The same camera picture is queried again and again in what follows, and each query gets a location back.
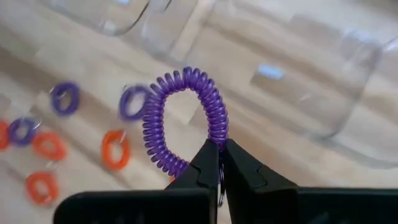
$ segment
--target small purple coil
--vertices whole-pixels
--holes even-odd
[[[154,94],[151,93],[146,101],[147,109],[142,119],[144,121],[142,127],[147,153],[153,155],[151,161],[158,162],[157,167],[163,172],[168,172],[168,175],[178,177],[189,162],[180,159],[167,149],[163,126],[166,97],[187,88],[198,93],[198,99],[207,115],[208,137],[220,146],[228,139],[228,113],[214,80],[209,79],[206,72],[186,67],[183,69],[182,78],[178,71],[174,71],[173,75],[174,79],[169,73],[165,74],[165,80],[158,77],[156,80],[159,86],[150,84]]]

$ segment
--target wooden table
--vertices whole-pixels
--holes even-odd
[[[55,170],[61,198],[49,207],[33,205],[24,187],[24,179],[47,162],[30,147],[11,146],[0,153],[0,222],[51,223],[61,199],[84,190],[164,188],[169,178],[146,154],[141,124],[120,122],[118,101],[124,85],[152,83],[184,62],[216,80],[228,108],[231,138],[286,178],[304,186],[397,187],[397,55],[385,54],[332,144],[308,140],[305,133],[328,132],[333,124],[328,119],[351,103],[363,79],[357,69],[341,69],[345,61],[333,45],[347,28],[334,13],[342,6],[327,0],[293,2],[236,1],[231,20],[223,11],[209,15],[213,1],[200,0],[171,51],[182,63],[169,63],[34,0],[0,0],[0,117],[42,118],[41,128],[60,133],[69,150]],[[303,16],[304,6],[308,12]],[[351,26],[371,31],[384,43],[396,35],[397,29],[386,27],[398,27],[398,19],[381,14],[382,7],[365,4],[346,17]],[[262,63],[277,65],[287,75],[268,80],[256,73]],[[69,118],[56,116],[49,103],[50,89],[64,80],[82,88],[81,107]],[[319,102],[328,102],[328,113],[314,115],[319,102],[294,103],[308,89],[323,97]],[[124,170],[111,172],[101,161],[101,139],[109,129],[121,128],[132,142],[132,157]],[[205,115],[195,94],[167,100],[165,129],[168,147],[191,159],[206,139]],[[230,222],[227,205],[220,209],[219,222]]]

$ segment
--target transparent jar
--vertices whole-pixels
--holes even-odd
[[[398,59],[389,41],[398,34],[388,30],[398,24],[370,9],[311,0],[41,1],[154,57],[207,71],[224,97],[302,136],[398,162],[396,109],[388,107],[395,86],[386,81]],[[380,91],[383,99],[368,97]]]

